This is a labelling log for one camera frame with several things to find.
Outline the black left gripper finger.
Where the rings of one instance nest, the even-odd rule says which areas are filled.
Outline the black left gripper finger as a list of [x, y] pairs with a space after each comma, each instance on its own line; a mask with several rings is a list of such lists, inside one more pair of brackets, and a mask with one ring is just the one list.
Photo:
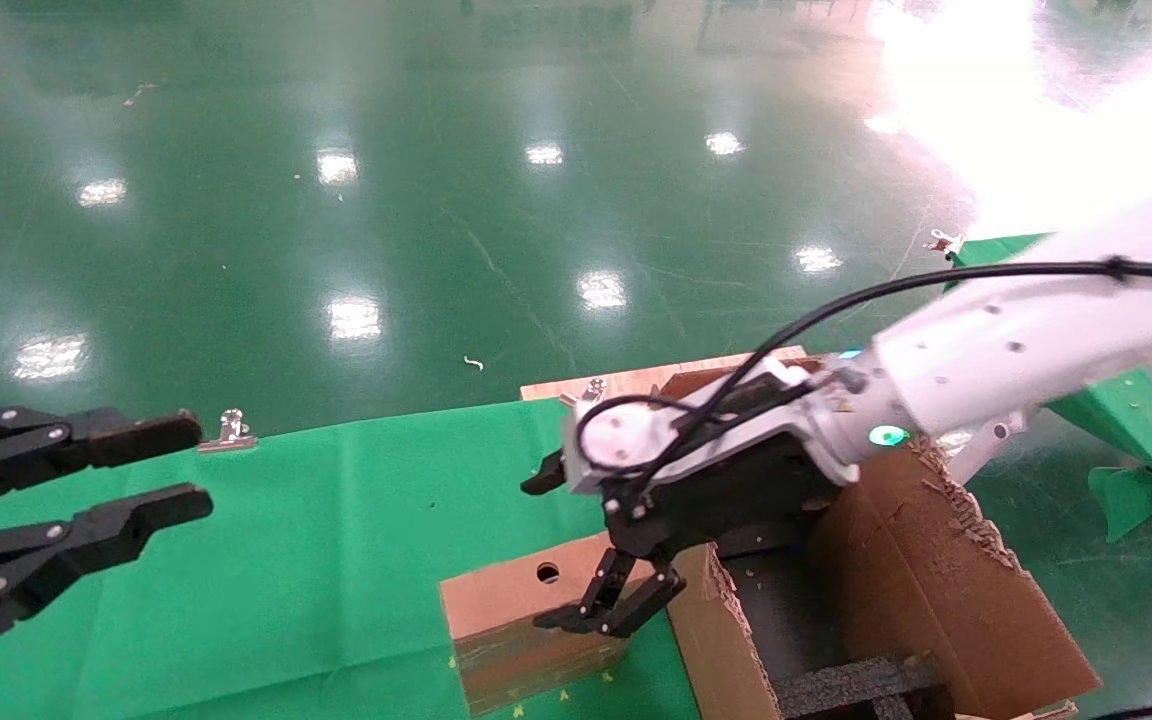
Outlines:
[[41, 414], [0, 407], [0, 497], [78, 473], [187, 450], [204, 438], [192, 411], [129, 419], [114, 407], [83, 414]]
[[0, 530], [0, 637], [78, 579], [141, 559], [159, 530], [212, 510], [206, 488], [184, 483], [92, 506], [68, 521]]

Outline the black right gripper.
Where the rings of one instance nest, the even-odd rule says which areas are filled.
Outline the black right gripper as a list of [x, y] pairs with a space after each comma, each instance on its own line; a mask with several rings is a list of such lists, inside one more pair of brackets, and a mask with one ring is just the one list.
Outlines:
[[[687, 588], [672, 564], [679, 553], [774, 521], [804, 520], [835, 500], [846, 480], [820, 469], [812, 446], [791, 432], [718, 441], [708, 435], [650, 480], [649, 468], [672, 432], [586, 432], [568, 438], [521, 484], [531, 497], [554, 488], [594, 497], [611, 550], [579, 601], [535, 616], [535, 628], [630, 638]], [[636, 561], [652, 575], [621, 602]]]

